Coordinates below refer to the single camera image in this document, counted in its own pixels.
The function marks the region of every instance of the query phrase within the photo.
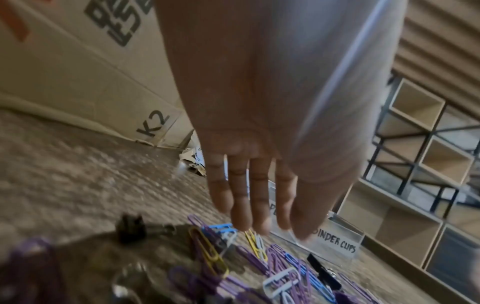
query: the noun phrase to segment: cardboard box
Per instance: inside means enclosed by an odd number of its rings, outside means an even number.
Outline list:
[[[153,1],[5,4],[17,19],[0,15],[1,107],[155,146],[190,136]]]

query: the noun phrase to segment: human palm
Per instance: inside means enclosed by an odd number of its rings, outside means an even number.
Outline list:
[[[272,159],[278,224],[300,239],[357,178],[406,1],[390,2],[378,30],[300,142],[297,134],[375,3],[156,2],[168,61],[202,146],[212,201],[230,212],[238,229],[270,229]]]

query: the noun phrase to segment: corrugated wall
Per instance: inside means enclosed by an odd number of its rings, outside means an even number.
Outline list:
[[[393,69],[480,117],[480,0],[410,0]]]

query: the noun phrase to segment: hand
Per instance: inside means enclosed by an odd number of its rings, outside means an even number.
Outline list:
[[[272,158],[284,160],[276,168],[278,223],[300,239],[321,224],[358,177],[406,1],[390,1],[316,123],[296,149],[294,142],[376,3],[156,2],[168,60],[204,153],[212,201],[221,212],[230,211],[238,229],[253,225],[265,234],[270,228],[267,172]]]

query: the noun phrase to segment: wooden table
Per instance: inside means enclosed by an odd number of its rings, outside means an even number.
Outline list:
[[[58,244],[74,303],[107,303],[113,274],[136,260],[150,263],[162,282],[174,265],[198,268],[191,260],[187,215],[195,213],[211,224],[228,218],[214,210],[205,178],[188,172],[178,154],[1,110],[0,259],[27,237],[48,237]],[[121,247],[111,232],[124,212],[173,223],[178,234]],[[275,236],[265,242],[306,256]],[[243,235],[237,243],[247,245]],[[265,278],[235,250],[226,260],[234,276],[261,287]],[[385,304],[437,303],[367,250],[341,271]],[[168,284],[163,286],[165,301],[181,301]],[[321,297],[314,302],[327,303]]]

